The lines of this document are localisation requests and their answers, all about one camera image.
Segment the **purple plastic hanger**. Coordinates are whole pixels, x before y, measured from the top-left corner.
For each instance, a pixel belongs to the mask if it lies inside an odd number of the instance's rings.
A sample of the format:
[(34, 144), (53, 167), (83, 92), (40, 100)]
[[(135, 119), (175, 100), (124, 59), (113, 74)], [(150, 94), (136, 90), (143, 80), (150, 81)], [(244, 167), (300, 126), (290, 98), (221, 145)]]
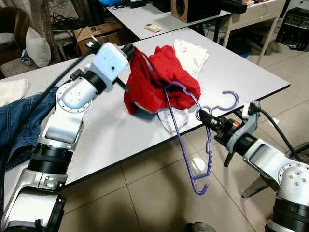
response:
[[(213, 110), (221, 110), (221, 111), (234, 110), (238, 106), (238, 103), (240, 101), (240, 98), (239, 98), (237, 93), (235, 93), (234, 91), (227, 90), (227, 91), (223, 91), (222, 94), (231, 94), (235, 98), (234, 103), (230, 107), (220, 107), (220, 106), (215, 106), (214, 108), (210, 108), (210, 107), (207, 107), (207, 106), (202, 107), (201, 104), (199, 104), (197, 98), (194, 96), (194, 94), (190, 93), (187, 90), (186, 86), (184, 86), (180, 82), (172, 81), (170, 84), (168, 84), (167, 86), (165, 86), (163, 88), (164, 94), (166, 96), (166, 100), (167, 100), (167, 103), (168, 103), (168, 109), (170, 111), (172, 111), (172, 106), (171, 106), (171, 101), (170, 101), (168, 89), (171, 88), (172, 86), (180, 87), (182, 89), (182, 91), (187, 96), (190, 96), (194, 100), (194, 102), (195, 102), (196, 106), (198, 106), (199, 110), (203, 110), (203, 109), (208, 110), (208, 112), (210, 114), (212, 114)], [(194, 192), (196, 194), (203, 195), (203, 194), (205, 194), (207, 192), (207, 190), (209, 188), (209, 185), (205, 184), (203, 186), (203, 188), (201, 190), (199, 190), (199, 188), (196, 185), (195, 181), (199, 180), (199, 179), (202, 179), (204, 177), (208, 177), (211, 174), (211, 168), (212, 168), (212, 151), (210, 149), (210, 143), (212, 141), (211, 131), (209, 129), (207, 129), (207, 141), (205, 142), (206, 151), (207, 151), (207, 154), (208, 154), (208, 163), (207, 163), (207, 166), (206, 166), (207, 170), (206, 170), (205, 173), (198, 174), (196, 176), (194, 176), (194, 173), (192, 172), (192, 166), (190, 164), (191, 159), (188, 157), (187, 152), (185, 151), (183, 140), (182, 140), (182, 137), (181, 137), (181, 133), (180, 133), (180, 131), (178, 129), (178, 126), (176, 126), (176, 134), (177, 134), (177, 139), (179, 141), (179, 144), (181, 146), (181, 151), (183, 152), (183, 157), (184, 157), (185, 164), (187, 166), (188, 176), (190, 177), (190, 182), (192, 184), (192, 188), (193, 188), (193, 190), (194, 190)]]

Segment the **red garment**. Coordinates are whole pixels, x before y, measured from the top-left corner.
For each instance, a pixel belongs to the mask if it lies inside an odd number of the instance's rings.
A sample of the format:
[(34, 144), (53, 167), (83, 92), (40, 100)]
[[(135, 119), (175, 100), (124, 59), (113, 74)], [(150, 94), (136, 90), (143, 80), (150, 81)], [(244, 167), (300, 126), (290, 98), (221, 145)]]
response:
[(198, 81), (183, 69), (172, 46), (157, 47), (154, 54), (148, 57), (150, 62), (146, 62), (145, 58), (145, 53), (135, 49), (130, 60), (130, 75), (126, 82), (129, 91), (124, 93), (129, 114), (134, 115), (138, 110), (155, 114), (168, 106), (178, 110), (194, 106), (194, 100), (178, 86), (168, 89), (170, 103), (167, 102), (164, 87), (174, 81), (183, 84), (197, 100), (201, 94)]

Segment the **white remote control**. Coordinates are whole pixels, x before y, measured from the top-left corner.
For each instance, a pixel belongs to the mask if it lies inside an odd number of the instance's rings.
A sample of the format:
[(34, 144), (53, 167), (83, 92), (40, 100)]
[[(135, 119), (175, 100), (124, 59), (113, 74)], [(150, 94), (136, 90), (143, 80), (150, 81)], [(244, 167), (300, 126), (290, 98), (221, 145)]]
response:
[(157, 33), (159, 31), (161, 31), (162, 28), (158, 25), (146, 24), (145, 29), (147, 29), (150, 32)]

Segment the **white cloth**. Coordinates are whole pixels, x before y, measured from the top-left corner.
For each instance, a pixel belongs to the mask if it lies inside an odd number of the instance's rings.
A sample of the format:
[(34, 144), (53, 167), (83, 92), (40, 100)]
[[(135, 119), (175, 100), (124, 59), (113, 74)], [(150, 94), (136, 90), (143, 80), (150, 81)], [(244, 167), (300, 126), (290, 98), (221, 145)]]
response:
[(0, 82), (0, 107), (22, 99), (28, 87), (29, 81), (25, 79)]
[(181, 129), (188, 124), (190, 119), (188, 110), (177, 110), (176, 108), (172, 108), (172, 111), (169, 109), (160, 110), (156, 115), (170, 135), (176, 133), (176, 126)]

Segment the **white office table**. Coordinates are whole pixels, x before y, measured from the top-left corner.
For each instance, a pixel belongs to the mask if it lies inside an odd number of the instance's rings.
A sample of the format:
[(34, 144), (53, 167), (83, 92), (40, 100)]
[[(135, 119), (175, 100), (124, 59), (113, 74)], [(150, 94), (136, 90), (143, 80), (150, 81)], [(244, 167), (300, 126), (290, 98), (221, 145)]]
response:
[[(140, 40), (156, 37), (157, 35), (162, 35), (177, 29), (187, 28), (190, 25), (200, 24), (210, 20), (221, 21), (221, 18), (232, 15), (231, 13), (222, 10), (218, 15), (185, 23), (172, 16), (171, 13), (163, 13), (151, 4), (135, 8), (121, 7), (115, 9), (114, 7), (111, 7), (109, 11), (112, 15), (114, 15), (118, 22), (128, 28), (133, 35), (138, 37)], [(161, 27), (161, 30), (159, 32), (152, 32), (145, 28), (146, 24), (157, 25)]]

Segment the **printed cardboard box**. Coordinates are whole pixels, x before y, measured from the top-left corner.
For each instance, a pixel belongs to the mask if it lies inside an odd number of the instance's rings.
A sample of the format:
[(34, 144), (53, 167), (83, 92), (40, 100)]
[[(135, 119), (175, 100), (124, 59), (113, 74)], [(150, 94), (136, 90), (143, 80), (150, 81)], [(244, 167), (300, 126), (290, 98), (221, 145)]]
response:
[(84, 55), (88, 52), (88, 42), (92, 42), (95, 38), (101, 44), (112, 43), (116, 45), (121, 45), (121, 35), (122, 25), (118, 22), (108, 22), (100, 25), (95, 25), (91, 27), (84, 27), (82, 29), (75, 29), (73, 35), (75, 36), (77, 45), (76, 51), (79, 55)]

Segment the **white table with black legs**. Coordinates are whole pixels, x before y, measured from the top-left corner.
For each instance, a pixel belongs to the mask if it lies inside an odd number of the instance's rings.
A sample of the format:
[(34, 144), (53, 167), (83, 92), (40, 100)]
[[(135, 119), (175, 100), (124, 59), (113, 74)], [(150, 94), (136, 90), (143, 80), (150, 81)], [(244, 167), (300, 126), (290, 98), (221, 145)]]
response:
[[(152, 55), (158, 46), (172, 45), (177, 39), (201, 46), (208, 52), (209, 58), (197, 77), (201, 89), (199, 102), (210, 107), (222, 106), (223, 110), (213, 112), (215, 116), (227, 115), (227, 107), (234, 102), (234, 97), (226, 95), (226, 91), (234, 91), (239, 96), (239, 106), (242, 106), (289, 86), (289, 82), (192, 29), (177, 29), (137, 41), (134, 45)], [(83, 131), (68, 167), (66, 187), (174, 139), (175, 135), (163, 128), (156, 115), (143, 111), (129, 114), (124, 93), (122, 87), (115, 85), (92, 102), (84, 116)]]

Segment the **cream white garment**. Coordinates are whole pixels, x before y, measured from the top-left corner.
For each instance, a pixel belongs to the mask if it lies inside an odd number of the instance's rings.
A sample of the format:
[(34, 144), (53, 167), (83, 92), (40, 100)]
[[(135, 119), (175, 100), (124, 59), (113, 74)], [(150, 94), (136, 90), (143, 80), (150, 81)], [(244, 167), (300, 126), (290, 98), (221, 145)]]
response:
[(209, 58), (208, 50), (202, 46), (194, 45), (185, 40), (176, 39), (173, 43), (176, 58), (183, 70), (187, 71), (194, 79)]

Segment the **wooden speaker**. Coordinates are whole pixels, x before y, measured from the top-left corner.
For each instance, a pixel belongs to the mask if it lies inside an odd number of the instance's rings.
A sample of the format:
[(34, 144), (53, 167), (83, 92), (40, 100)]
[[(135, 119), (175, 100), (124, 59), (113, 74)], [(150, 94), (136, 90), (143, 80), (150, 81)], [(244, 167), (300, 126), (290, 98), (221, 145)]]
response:
[(171, 0), (171, 15), (190, 23), (219, 15), (222, 0)]

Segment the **grey pillow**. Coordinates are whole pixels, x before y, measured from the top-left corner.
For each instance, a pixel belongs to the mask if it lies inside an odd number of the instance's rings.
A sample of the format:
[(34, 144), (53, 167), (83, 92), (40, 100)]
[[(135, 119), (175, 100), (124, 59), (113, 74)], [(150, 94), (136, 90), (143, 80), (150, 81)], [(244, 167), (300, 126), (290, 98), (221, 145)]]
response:
[(44, 68), (49, 65), (52, 58), (51, 48), (47, 40), (29, 27), (25, 37), (25, 50), (29, 58), (39, 67)]

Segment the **cream desk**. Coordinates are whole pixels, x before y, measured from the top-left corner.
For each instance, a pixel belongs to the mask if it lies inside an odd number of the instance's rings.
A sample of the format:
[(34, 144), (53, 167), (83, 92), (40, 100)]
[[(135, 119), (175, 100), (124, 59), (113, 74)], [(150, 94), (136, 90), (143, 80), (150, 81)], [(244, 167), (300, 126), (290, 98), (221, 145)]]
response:
[(230, 33), (235, 29), (240, 29), (249, 25), (257, 24), (267, 20), (273, 20), (269, 33), (264, 41), (264, 45), (261, 48), (260, 57), (257, 60), (257, 64), (261, 64), (261, 60), (265, 55), (265, 51), (268, 49), (270, 42), (272, 41), (275, 28), (280, 20), (280, 15), (285, 9), (286, 0), (265, 0), (261, 3), (254, 3), (247, 7), (247, 11), (243, 14), (232, 14), (229, 22), (227, 23), (227, 30), (225, 33), (225, 39), (223, 46), (226, 47)]

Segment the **black audio device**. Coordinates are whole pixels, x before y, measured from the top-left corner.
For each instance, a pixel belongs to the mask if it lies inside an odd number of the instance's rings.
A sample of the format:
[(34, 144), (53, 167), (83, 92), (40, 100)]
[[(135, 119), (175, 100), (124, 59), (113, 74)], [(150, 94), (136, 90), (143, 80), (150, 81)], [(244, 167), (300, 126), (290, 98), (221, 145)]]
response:
[(276, 42), (290, 49), (307, 51), (309, 44), (309, 10), (294, 7), (285, 14)]

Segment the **brown chair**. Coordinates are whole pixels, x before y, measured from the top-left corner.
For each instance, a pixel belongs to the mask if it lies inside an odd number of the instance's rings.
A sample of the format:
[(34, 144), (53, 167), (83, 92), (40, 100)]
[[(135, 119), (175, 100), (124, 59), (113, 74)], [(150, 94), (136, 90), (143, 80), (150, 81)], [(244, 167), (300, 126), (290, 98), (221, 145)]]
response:
[(19, 7), (0, 7), (0, 66), (22, 55), (28, 29), (26, 11)]

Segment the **blue jeans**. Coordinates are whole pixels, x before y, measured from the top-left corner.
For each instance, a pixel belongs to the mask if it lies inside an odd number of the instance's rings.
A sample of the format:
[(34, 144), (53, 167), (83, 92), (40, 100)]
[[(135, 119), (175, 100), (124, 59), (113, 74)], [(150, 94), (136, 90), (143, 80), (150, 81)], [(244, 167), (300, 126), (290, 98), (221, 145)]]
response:
[(55, 95), (57, 90), (58, 87), (54, 87), (38, 104), (33, 115), (22, 127), (16, 142), (12, 141), (14, 132), (42, 94), (15, 100), (0, 107), (0, 155), (11, 153), (11, 157), (6, 164), (7, 170), (30, 159), (29, 151), (37, 144), (41, 134), (41, 123), (56, 105)]

